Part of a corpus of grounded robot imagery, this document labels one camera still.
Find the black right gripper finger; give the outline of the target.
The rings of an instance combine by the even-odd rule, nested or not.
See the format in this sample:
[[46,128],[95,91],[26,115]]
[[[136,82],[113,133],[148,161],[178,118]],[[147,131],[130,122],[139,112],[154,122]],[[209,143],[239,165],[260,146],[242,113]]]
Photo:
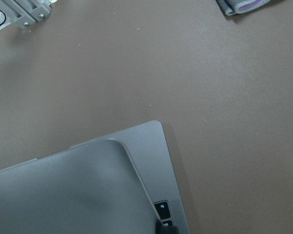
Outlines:
[[167,220],[164,222],[157,221],[155,225],[155,233],[156,234],[178,234],[178,227],[173,225],[171,220]]

